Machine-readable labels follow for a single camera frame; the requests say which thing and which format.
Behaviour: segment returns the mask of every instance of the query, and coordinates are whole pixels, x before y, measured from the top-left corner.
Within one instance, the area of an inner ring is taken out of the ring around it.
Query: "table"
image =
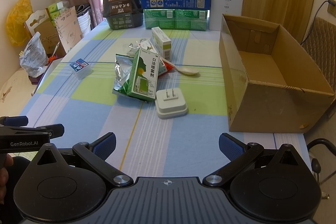
[[[116,150],[106,160],[133,179],[137,176],[202,178],[227,164],[218,139],[229,132],[218,31],[164,30],[172,40],[172,62],[196,66],[199,77],[176,71],[158,79],[157,89],[179,87],[189,113],[161,120],[154,102],[112,94],[115,54],[125,54],[128,44],[151,37],[144,26],[111,30],[100,23],[87,34],[43,82],[21,115],[30,127],[62,123],[63,137],[53,139],[58,148],[80,141],[92,142],[107,132],[117,138]],[[82,58],[93,67],[83,80],[71,74],[69,63]],[[265,148],[291,143],[308,166],[303,134],[230,133],[244,143]]]

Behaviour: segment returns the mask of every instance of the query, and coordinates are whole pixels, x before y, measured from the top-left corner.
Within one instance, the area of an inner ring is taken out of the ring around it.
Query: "spoon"
[[[163,57],[161,57],[162,61],[168,63],[169,65],[173,66],[178,72],[184,74],[184,75],[195,75],[197,73],[199,73],[200,71],[195,69],[195,68],[191,68],[191,67],[176,67],[173,63],[169,62],[168,60],[164,59]]]

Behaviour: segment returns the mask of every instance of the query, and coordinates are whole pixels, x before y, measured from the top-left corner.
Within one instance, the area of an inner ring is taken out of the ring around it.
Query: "human hand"
[[[6,195],[6,183],[8,181],[7,166],[13,165],[13,158],[7,154],[4,167],[0,169],[0,204],[4,204],[4,198]]]

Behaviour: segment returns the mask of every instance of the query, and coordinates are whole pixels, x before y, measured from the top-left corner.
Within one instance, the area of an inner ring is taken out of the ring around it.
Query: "yellow stripe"
[[[128,150],[128,146],[129,146],[129,144],[130,144],[130,142],[131,142],[131,139],[132,139],[132,136],[133,136],[135,127],[136,127],[136,125],[137,125],[137,122],[138,122],[138,119],[139,119],[139,116],[140,116],[140,112],[141,112],[141,110],[142,110],[142,106],[143,106],[143,102],[142,102],[142,104],[141,104],[141,106],[140,106],[138,116],[137,116],[137,118],[136,118],[136,120],[135,120],[133,129],[132,129],[131,136],[129,137],[129,140],[128,140],[128,143],[127,143],[127,146],[126,146],[126,149],[125,149],[125,153],[124,153],[123,159],[122,159],[121,164],[120,164],[120,167],[119,167],[119,170],[120,170],[120,171],[121,171],[121,168],[123,167],[124,160],[125,160],[125,157],[126,157],[126,154],[127,154],[127,150]]]

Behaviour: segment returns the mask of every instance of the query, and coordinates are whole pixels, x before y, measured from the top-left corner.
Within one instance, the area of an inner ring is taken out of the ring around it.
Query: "gray ridged panel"
[[[139,178],[111,192],[95,212],[73,224],[257,224],[238,212],[224,192],[197,178]],[[312,224],[306,220],[301,224]]]

